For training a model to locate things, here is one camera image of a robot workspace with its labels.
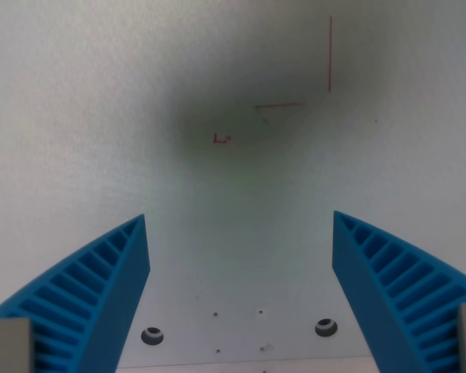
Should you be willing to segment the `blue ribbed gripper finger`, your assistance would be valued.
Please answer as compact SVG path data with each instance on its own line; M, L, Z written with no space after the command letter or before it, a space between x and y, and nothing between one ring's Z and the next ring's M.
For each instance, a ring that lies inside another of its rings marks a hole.
M149 273L138 215L20 288L0 319L32 323L35 372L114 372Z
M381 372L459 372L466 275L357 218L333 215L332 269Z

